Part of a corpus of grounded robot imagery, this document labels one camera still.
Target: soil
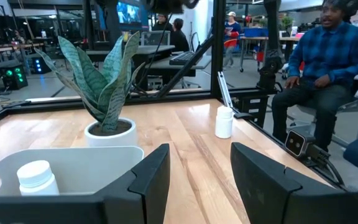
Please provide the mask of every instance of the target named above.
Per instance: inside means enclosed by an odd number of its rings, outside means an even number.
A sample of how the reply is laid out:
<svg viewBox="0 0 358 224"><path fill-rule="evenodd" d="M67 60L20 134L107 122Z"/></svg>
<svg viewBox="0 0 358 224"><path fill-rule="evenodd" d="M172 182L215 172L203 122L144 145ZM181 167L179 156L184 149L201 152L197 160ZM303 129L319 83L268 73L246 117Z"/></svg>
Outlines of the soil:
<svg viewBox="0 0 358 224"><path fill-rule="evenodd" d="M116 130L111 131L109 133L104 133L101 130L100 124L96 124L92 128L89 129L89 133L91 133L95 136L113 136L113 135L124 133L124 132L130 130L131 127L132 127L132 125L128 122L118 121Z"/></svg>

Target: white bottle cap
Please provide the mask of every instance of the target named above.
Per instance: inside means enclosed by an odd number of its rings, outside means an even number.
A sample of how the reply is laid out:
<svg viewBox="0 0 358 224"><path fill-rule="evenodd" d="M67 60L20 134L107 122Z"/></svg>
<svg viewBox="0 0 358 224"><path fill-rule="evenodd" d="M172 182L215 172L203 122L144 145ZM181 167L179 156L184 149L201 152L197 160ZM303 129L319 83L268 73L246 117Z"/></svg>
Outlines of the white bottle cap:
<svg viewBox="0 0 358 224"><path fill-rule="evenodd" d="M24 187L37 187L48 181L52 176L52 170L48 161L30 162L17 170L19 182Z"/></svg>
<svg viewBox="0 0 358 224"><path fill-rule="evenodd" d="M218 113L216 115L218 118L221 119L229 119L233 117L233 110L228 108L227 106L220 106L218 108Z"/></svg>

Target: snake plant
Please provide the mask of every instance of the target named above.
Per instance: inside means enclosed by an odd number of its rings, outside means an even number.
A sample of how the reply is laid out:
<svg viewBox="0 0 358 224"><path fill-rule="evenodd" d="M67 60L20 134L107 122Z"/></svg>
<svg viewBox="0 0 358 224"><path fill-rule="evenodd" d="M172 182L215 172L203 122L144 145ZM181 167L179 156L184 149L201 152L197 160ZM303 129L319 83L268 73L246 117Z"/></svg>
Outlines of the snake plant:
<svg viewBox="0 0 358 224"><path fill-rule="evenodd" d="M131 74L131 58L139 46L139 36L137 32L129 38L124 53L122 52L123 36L121 36L104 60L102 72L93 66L91 59L83 50L75 48L63 37L58 37L63 55L73 68L73 79L61 74L47 54L36 50L60 81L81 96L85 108L98 121L103 134L116 130L131 83L144 65L139 66Z"/></svg>

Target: blue plaid shirt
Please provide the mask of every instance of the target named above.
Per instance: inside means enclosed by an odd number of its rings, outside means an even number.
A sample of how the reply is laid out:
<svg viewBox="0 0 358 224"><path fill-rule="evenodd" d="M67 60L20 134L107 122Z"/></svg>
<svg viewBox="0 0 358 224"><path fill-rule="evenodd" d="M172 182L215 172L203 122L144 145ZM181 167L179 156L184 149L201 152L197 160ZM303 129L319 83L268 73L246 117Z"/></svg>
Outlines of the blue plaid shirt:
<svg viewBox="0 0 358 224"><path fill-rule="evenodd" d="M329 75L331 83L351 86L358 75L358 27L342 22L336 30L309 30L291 54L289 77L300 76L301 62L303 77L312 82Z"/></svg>

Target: keyboard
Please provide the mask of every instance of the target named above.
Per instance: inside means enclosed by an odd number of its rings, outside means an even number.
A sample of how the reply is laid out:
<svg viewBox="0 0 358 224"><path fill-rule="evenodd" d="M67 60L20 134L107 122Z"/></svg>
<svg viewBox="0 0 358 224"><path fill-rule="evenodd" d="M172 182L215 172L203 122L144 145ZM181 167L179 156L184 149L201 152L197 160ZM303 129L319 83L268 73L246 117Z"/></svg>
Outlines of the keyboard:
<svg viewBox="0 0 358 224"><path fill-rule="evenodd" d="M182 54L174 57L173 59L169 60L170 65L185 65L187 61L189 61L193 56L194 52L183 52Z"/></svg>

